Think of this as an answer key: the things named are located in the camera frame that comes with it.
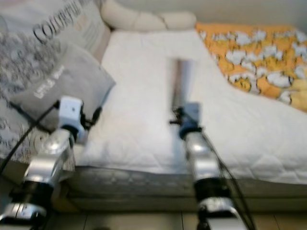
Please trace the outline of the patterned pillow with Colorful print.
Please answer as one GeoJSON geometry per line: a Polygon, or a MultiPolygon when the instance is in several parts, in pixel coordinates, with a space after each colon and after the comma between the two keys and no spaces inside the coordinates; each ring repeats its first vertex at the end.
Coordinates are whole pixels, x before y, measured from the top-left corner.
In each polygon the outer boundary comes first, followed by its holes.
{"type": "Polygon", "coordinates": [[[98,120],[116,85],[101,65],[110,39],[96,0],[0,0],[0,157],[28,163],[56,129],[51,106],[83,101],[86,125],[98,120]]]}

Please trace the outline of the orange cartoon print blanket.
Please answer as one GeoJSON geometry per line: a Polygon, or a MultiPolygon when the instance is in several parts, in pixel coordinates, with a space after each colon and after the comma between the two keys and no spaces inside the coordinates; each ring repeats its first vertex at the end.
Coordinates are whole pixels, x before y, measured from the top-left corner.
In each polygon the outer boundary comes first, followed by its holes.
{"type": "Polygon", "coordinates": [[[230,85],[307,113],[307,33],[291,25],[198,23],[195,29],[230,85]]]}

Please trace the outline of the grey square cushion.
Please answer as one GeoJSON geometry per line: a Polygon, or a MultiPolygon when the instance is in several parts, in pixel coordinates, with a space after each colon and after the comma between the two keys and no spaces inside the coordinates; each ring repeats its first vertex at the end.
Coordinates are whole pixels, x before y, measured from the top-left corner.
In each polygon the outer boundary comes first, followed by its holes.
{"type": "Polygon", "coordinates": [[[83,101],[88,120],[116,85],[90,53],[72,45],[36,46],[13,52],[7,66],[7,100],[24,116],[35,120],[62,96],[83,101]]]}

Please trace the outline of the white quilted bed sheet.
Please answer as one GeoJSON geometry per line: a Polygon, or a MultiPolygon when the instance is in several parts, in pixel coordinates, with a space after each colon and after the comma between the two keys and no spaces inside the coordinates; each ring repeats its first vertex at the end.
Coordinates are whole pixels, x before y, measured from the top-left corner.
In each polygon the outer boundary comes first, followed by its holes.
{"type": "Polygon", "coordinates": [[[188,174],[177,127],[169,123],[176,58],[193,62],[189,101],[238,178],[307,184],[307,114],[242,92],[224,78],[195,31],[114,32],[102,66],[116,81],[77,166],[188,174]]]}

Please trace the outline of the grey quilted mattress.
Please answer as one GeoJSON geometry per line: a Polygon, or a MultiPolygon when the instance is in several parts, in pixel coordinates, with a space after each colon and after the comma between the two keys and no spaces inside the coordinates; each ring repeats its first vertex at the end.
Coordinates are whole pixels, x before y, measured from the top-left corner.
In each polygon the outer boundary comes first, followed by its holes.
{"type": "MultiPolygon", "coordinates": [[[[253,213],[307,212],[307,185],[238,178],[253,213]]],[[[63,213],[196,212],[190,176],[77,167],[51,199],[63,213]]]]}

